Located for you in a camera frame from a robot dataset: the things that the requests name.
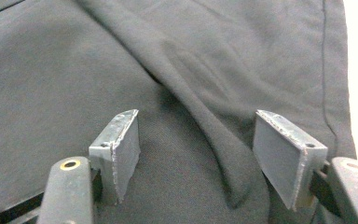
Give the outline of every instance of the gray cloth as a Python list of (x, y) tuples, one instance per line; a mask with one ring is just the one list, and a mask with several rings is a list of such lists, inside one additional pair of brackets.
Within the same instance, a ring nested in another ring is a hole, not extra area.
[(267, 222), (255, 111), (355, 157), (346, 73), (341, 1), (20, 2), (0, 10), (0, 211), (136, 108), (140, 161), (100, 222)]

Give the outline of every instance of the dark gray fabric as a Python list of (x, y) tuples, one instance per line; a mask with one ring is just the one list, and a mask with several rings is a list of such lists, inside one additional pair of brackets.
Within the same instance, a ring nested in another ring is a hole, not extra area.
[(269, 192), (251, 150), (257, 109), (289, 118), (330, 158), (355, 155), (345, 29), (340, 1), (27, 0), (5, 9), (0, 211), (136, 108), (140, 161), (125, 202), (100, 206), (99, 221), (267, 222)]

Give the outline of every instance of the metal clamp jaw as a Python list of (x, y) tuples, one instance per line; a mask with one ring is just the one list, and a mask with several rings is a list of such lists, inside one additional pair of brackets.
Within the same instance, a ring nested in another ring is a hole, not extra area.
[(123, 202), (141, 152), (137, 115), (116, 115), (89, 147), (88, 158), (55, 163), (45, 192), (1, 212), (0, 223), (93, 223), (95, 201)]
[(286, 207), (295, 212), (317, 198), (330, 213), (318, 209), (314, 223), (358, 223), (358, 161), (334, 158), (330, 164), (327, 150), (283, 116), (256, 112), (253, 151)]

